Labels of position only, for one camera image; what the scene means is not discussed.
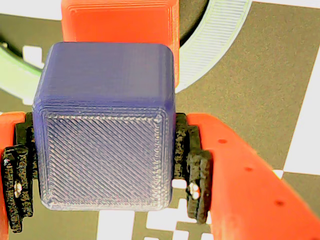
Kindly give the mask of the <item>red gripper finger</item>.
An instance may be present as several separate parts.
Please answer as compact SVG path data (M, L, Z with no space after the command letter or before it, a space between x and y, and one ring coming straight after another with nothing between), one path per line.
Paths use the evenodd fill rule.
M33 180L38 178L38 161L30 112L0 115L0 238L9 230L20 233L25 217L32 217Z
M186 181L188 217L211 219L214 239L319 239L307 203L216 117L176 115L174 163L174 177Z

